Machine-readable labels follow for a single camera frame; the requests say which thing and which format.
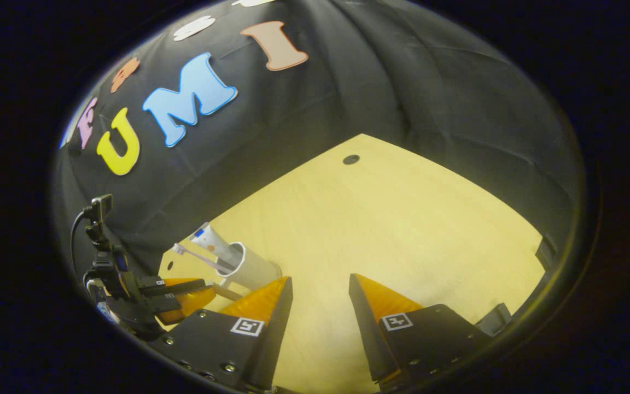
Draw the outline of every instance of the letter m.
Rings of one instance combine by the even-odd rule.
[[[227,87],[208,64],[210,53],[202,53],[189,60],[179,75],[179,92],[158,88],[150,93],[142,109],[149,111],[165,133],[165,145],[173,147],[186,134],[183,125],[172,117],[190,125],[198,123],[194,96],[200,102],[199,112],[210,115],[237,97],[237,89]]]

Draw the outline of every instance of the white cup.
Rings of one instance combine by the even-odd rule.
[[[282,277],[281,267],[264,260],[252,250],[247,249],[242,242],[232,242],[230,247],[238,250],[242,254],[242,259],[240,259],[240,264],[233,271],[228,271],[229,268],[220,271],[215,270],[218,276],[224,277],[220,283],[221,287],[227,288],[231,282],[235,282],[254,291]],[[215,260],[215,263],[221,267],[230,266],[226,262],[221,261],[220,257]]]

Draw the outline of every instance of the wooden table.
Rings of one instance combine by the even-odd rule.
[[[352,154],[360,160],[343,164]],[[475,323],[500,302],[517,311],[544,272],[534,255],[540,234],[504,202],[441,165],[363,134],[211,223],[225,240],[242,241],[293,278],[273,384],[300,392],[378,390],[348,296],[351,273],[423,306],[447,304]],[[181,245],[211,256],[188,236]],[[159,275],[220,280],[207,264],[172,250]],[[207,309],[230,303],[217,297]]]

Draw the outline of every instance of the cable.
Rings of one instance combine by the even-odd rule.
[[[77,232],[77,226],[79,226],[79,222],[86,215],[86,213],[87,213],[87,210],[84,209],[74,219],[74,222],[72,224],[72,234],[70,234],[69,236],[69,255],[70,257],[72,257],[72,273],[74,274],[74,277],[77,277],[77,264],[74,261],[74,234],[75,232]]]

